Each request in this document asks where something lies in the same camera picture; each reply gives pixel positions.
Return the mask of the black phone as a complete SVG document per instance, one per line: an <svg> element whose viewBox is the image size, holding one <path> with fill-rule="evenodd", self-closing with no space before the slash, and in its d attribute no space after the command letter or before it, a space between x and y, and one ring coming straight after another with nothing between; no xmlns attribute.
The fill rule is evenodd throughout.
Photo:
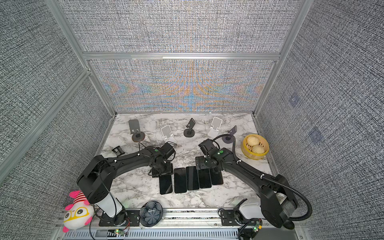
<svg viewBox="0 0 384 240"><path fill-rule="evenodd" d="M159 177L160 194L166 195L173 192L172 176L165 175Z"/></svg>
<svg viewBox="0 0 384 240"><path fill-rule="evenodd" d="M216 186L224 184L222 172L220 170L216 168L210 169L210 177L212 185Z"/></svg>
<svg viewBox="0 0 384 240"><path fill-rule="evenodd" d="M174 169L174 184L175 194L187 192L186 168Z"/></svg>
<svg viewBox="0 0 384 240"><path fill-rule="evenodd" d="M212 187L209 169L198 170L198 177L200 189L207 189Z"/></svg>
<svg viewBox="0 0 384 240"><path fill-rule="evenodd" d="M186 174L188 191L198 190L200 188L200 185L197 168L195 166L186 167Z"/></svg>

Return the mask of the purple round phone stand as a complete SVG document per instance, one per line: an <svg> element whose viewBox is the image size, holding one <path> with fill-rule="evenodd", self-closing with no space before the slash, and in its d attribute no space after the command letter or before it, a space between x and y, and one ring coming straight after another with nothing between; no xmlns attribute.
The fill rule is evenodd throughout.
<svg viewBox="0 0 384 240"><path fill-rule="evenodd" d="M222 137L222 141L225 144L231 144L234 141L233 135L237 132L237 126L234 126L232 129L228 130L226 135Z"/></svg>

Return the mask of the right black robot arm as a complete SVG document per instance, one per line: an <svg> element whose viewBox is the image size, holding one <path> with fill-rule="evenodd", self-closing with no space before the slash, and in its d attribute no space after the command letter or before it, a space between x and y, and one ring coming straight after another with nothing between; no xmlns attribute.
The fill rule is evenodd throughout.
<svg viewBox="0 0 384 240"><path fill-rule="evenodd" d="M242 161L236 155L235 144L232 150L220 149L215 146L214 140L206 139L199 144L199 148L203 156L196 157L198 170L225 171L242 180L256 192L264 219L274 227L281 228L288 222L304 221L312 216L310 201L290 187L285 177L274 177Z"/></svg>

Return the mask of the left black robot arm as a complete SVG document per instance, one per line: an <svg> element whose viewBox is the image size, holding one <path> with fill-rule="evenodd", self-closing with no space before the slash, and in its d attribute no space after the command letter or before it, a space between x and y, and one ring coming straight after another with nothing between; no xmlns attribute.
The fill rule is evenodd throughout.
<svg viewBox="0 0 384 240"><path fill-rule="evenodd" d="M114 179L141 167L150 167L149 175L153 178L172 175L176 145L167 142L162 147L147 146L115 158L95 156L79 175L77 185L88 202L103 211L102 221L114 226L124 225L128 218L125 207L111 193Z"/></svg>

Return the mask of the black round stand back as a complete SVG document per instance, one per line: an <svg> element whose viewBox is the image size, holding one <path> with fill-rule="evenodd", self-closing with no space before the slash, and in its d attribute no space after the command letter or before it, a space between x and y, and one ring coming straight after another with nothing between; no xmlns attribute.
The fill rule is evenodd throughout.
<svg viewBox="0 0 384 240"><path fill-rule="evenodd" d="M191 118L186 125L186 129L184 130L184 136L186 138L192 138L195 135L194 126L196 124L196 121Z"/></svg>

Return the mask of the white stand centre-left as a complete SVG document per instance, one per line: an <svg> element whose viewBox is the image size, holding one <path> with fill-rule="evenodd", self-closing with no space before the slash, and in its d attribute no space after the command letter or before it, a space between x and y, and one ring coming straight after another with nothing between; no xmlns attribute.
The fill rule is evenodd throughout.
<svg viewBox="0 0 384 240"><path fill-rule="evenodd" d="M172 132L172 129L170 125L166 125L161 128L162 138L166 143L169 143L171 145L177 145L177 141L174 138L174 134Z"/></svg>

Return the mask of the brown round phone stand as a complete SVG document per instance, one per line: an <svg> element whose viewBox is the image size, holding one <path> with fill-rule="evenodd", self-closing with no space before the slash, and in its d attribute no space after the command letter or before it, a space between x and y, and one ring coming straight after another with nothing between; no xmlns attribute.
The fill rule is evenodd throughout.
<svg viewBox="0 0 384 240"><path fill-rule="evenodd" d="M129 120L130 134L132 135L132 140L135 143L142 142L146 135L140 129L140 123L137 119Z"/></svg>

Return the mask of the white folding phone stand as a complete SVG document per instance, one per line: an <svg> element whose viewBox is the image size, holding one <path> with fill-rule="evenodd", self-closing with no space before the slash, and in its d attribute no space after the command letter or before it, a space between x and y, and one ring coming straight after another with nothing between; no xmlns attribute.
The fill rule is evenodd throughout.
<svg viewBox="0 0 384 240"><path fill-rule="evenodd" d="M223 122L223 120L218 118L218 117L214 117L213 118L210 130L208 132L208 136L211 139L214 139L214 138L216 138L219 135L222 122Z"/></svg>

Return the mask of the dark glass flower bowl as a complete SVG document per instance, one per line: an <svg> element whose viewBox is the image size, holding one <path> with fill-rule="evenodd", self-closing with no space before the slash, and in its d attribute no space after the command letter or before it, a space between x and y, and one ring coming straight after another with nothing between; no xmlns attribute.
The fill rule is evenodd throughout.
<svg viewBox="0 0 384 240"><path fill-rule="evenodd" d="M139 212L140 224L147 228L154 227L162 219L163 212L163 207L159 202L147 202Z"/></svg>

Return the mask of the small black clip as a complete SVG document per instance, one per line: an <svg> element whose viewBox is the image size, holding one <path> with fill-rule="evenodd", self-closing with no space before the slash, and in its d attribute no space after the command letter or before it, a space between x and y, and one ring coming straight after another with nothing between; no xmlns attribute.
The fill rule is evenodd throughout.
<svg viewBox="0 0 384 240"><path fill-rule="evenodd" d="M117 146L112 149L112 152L117 156L120 157L125 154L124 150L121 148L121 146Z"/></svg>

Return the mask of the yellow bamboo steamer basket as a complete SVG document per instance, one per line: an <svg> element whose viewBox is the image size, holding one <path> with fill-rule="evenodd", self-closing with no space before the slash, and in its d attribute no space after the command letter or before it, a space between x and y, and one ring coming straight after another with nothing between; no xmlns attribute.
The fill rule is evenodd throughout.
<svg viewBox="0 0 384 240"><path fill-rule="evenodd" d="M241 149L243 154L252 160L261 160L270 150L265 138L260 135L247 135L242 141Z"/></svg>

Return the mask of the pink white plush toy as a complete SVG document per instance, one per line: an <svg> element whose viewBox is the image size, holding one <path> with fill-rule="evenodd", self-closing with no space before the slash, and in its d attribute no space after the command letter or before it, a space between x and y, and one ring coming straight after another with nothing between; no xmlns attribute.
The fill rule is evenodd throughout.
<svg viewBox="0 0 384 240"><path fill-rule="evenodd" d="M89 203L82 191L70 192L69 197L74 201L65 207L64 233L87 226L91 223L95 213L93 205Z"/></svg>

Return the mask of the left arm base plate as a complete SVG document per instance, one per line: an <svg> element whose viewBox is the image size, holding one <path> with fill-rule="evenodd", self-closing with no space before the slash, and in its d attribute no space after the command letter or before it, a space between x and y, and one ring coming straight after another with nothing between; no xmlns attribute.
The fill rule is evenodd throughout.
<svg viewBox="0 0 384 240"><path fill-rule="evenodd" d="M103 213L99 221L99 227L138 227L140 225L139 210L123 210L115 218Z"/></svg>

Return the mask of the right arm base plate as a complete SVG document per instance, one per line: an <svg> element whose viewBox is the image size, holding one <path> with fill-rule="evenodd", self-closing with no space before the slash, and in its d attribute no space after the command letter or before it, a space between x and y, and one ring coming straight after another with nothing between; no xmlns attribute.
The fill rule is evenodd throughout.
<svg viewBox="0 0 384 240"><path fill-rule="evenodd" d="M235 219L233 210L220 209L219 216L221 219L222 226L224 227L240 226L240 224Z"/></svg>

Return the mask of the aluminium front rail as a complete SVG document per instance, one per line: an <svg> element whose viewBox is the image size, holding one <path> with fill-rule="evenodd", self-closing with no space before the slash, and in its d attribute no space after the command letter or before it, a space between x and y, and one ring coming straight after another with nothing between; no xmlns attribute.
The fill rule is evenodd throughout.
<svg viewBox="0 0 384 240"><path fill-rule="evenodd" d="M154 227L139 222L139 210L129 209L131 225L100 227L99 218L91 225L63 232L61 216L52 233L52 240L236 240L241 226L221 218L224 210L217 208L165 208Z"/></svg>

